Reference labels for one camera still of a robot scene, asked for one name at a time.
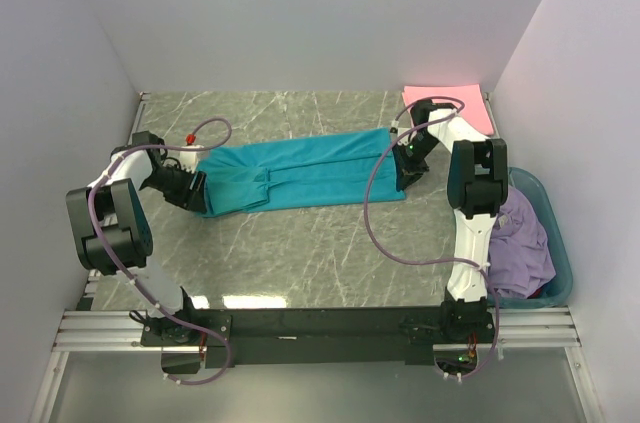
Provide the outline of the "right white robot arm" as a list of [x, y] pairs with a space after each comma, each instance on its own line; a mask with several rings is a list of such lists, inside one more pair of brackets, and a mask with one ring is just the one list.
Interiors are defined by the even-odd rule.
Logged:
[[501, 138], [473, 128], [460, 112], [464, 103], [453, 97], [423, 98], [406, 107], [415, 130], [401, 135], [393, 122], [390, 134], [398, 139], [392, 152], [396, 189], [403, 191], [429, 171], [427, 156], [437, 146], [450, 154], [446, 193], [455, 220], [455, 248], [439, 331], [460, 342], [473, 333], [491, 330], [488, 290], [491, 230], [508, 196], [508, 152]]

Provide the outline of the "teal t shirt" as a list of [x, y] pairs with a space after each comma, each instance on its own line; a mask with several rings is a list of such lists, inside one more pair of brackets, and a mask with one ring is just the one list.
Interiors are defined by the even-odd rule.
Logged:
[[383, 128], [269, 141], [211, 151], [204, 215], [361, 204], [391, 138]]

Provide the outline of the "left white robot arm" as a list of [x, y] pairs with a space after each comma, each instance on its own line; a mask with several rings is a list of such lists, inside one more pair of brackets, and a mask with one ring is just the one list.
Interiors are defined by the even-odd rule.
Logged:
[[150, 188], [166, 203], [193, 213], [206, 212], [206, 176], [197, 169], [209, 152], [189, 136], [175, 155], [159, 136], [138, 132], [114, 149], [101, 176], [66, 195], [76, 252], [82, 266], [130, 287], [144, 302], [147, 325], [164, 325], [176, 344], [193, 342], [200, 331], [186, 291], [151, 260], [154, 242], [139, 199]]

